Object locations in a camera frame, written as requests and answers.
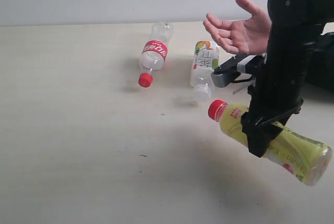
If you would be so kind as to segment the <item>person's open hand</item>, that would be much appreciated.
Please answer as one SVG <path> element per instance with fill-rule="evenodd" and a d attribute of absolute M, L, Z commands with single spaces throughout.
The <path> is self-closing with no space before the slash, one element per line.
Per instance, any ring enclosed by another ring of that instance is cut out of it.
<path fill-rule="evenodd" d="M 211 13 L 203 22 L 212 39 L 231 54 L 262 55 L 266 52 L 271 29 L 268 13 L 251 0 L 235 0 L 236 4 L 250 13 L 246 20 L 221 20 Z"/>

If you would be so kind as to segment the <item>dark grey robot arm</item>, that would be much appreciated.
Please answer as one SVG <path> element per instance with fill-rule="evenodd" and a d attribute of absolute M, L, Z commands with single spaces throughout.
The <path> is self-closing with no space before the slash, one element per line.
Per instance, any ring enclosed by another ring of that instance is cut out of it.
<path fill-rule="evenodd" d="M 303 104 L 300 96 L 309 60 L 326 23 L 333 21 L 332 0 L 268 0 L 272 25 L 267 57 L 249 88 L 251 102 L 241 119 L 248 150 L 262 157 L 280 130 Z"/>

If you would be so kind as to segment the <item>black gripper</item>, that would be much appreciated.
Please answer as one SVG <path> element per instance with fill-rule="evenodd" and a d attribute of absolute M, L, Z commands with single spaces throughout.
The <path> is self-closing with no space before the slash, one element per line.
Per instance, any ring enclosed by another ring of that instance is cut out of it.
<path fill-rule="evenodd" d="M 266 60 L 248 89 L 251 102 L 241 116 L 242 132 L 247 134 L 248 150 L 258 158 L 282 132 L 275 122 L 286 125 L 293 114 L 300 112 L 300 96 L 304 84 L 304 48 L 270 46 Z"/>

